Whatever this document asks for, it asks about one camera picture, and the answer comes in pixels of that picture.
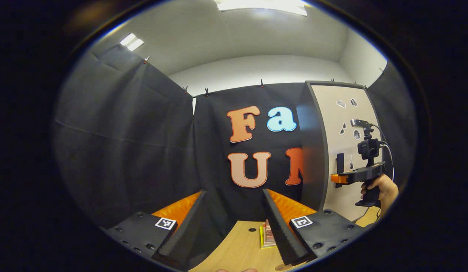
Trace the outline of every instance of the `letter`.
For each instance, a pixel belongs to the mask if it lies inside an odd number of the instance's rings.
[[[246,131],[246,126],[249,126],[249,129],[251,130],[255,129],[256,121],[254,120],[253,114],[260,114],[258,107],[245,107],[239,110],[231,110],[227,113],[227,116],[231,118],[232,124],[231,143],[247,141],[252,138],[252,133]]]
[[[246,178],[244,162],[248,158],[246,153],[231,153],[227,158],[231,161],[231,177],[235,184],[256,188],[265,184],[267,180],[267,159],[271,157],[269,152],[256,152],[252,155],[258,161],[258,176],[255,179]]]
[[[296,129],[296,123],[293,120],[293,113],[287,107],[275,107],[269,110],[267,113],[269,117],[272,117],[267,121],[267,128],[270,131],[278,132],[281,130],[293,131]]]
[[[290,148],[286,150],[286,156],[289,157],[291,168],[289,169],[289,178],[286,180],[286,185],[298,185],[301,183],[298,172],[303,176],[303,149]]]

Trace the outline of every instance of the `ceiling light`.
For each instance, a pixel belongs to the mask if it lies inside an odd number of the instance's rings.
[[[220,11],[236,9],[271,9],[307,16],[301,0],[215,0]]]
[[[126,36],[121,42],[121,45],[127,45],[129,44],[133,39],[135,39],[136,36],[133,33],[130,33],[128,36]]]
[[[142,44],[143,44],[143,41],[138,39],[134,41],[131,45],[129,45],[127,48],[130,51],[134,51],[135,49],[139,48],[139,46],[141,46]]]

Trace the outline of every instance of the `hand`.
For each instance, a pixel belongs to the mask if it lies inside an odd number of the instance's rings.
[[[373,183],[368,186],[368,189],[371,190],[375,188],[375,186],[378,186],[380,189],[380,201],[395,199],[398,196],[397,185],[394,184],[386,174],[382,174],[381,176],[377,177]],[[366,193],[365,184],[362,184],[362,190],[360,193],[362,193],[361,198],[363,198],[363,195]]]
[[[219,269],[216,272],[229,272],[229,271],[224,270],[224,269]],[[256,269],[254,269],[254,268],[249,268],[249,269],[241,271],[241,272],[258,272],[258,271]]]

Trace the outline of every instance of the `wooden table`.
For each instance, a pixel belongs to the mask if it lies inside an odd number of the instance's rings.
[[[371,207],[356,224],[365,227],[375,222],[379,208]],[[263,222],[237,221],[226,238],[202,263],[190,272],[215,272],[225,269],[241,272],[255,268],[258,272],[288,271],[296,266],[284,266],[277,247],[260,248],[259,227]]]

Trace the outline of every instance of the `cable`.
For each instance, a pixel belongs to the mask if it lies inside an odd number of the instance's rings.
[[[380,218],[379,213],[380,213],[381,210],[382,210],[382,208],[380,208],[379,211],[377,211],[377,220]]]
[[[391,156],[391,148],[386,142],[383,142],[383,144],[380,145],[380,146],[386,147],[388,149],[388,153],[390,155],[390,160],[391,160],[391,170],[392,170],[391,180],[393,181],[393,177],[395,176],[395,167],[393,166],[393,158]]]
[[[379,126],[377,126],[377,125],[375,125],[375,124],[370,124],[370,125],[376,127],[377,129],[379,129],[380,133],[381,133],[382,136],[383,136],[383,139],[386,141],[385,134],[383,134],[383,131],[379,128]]]

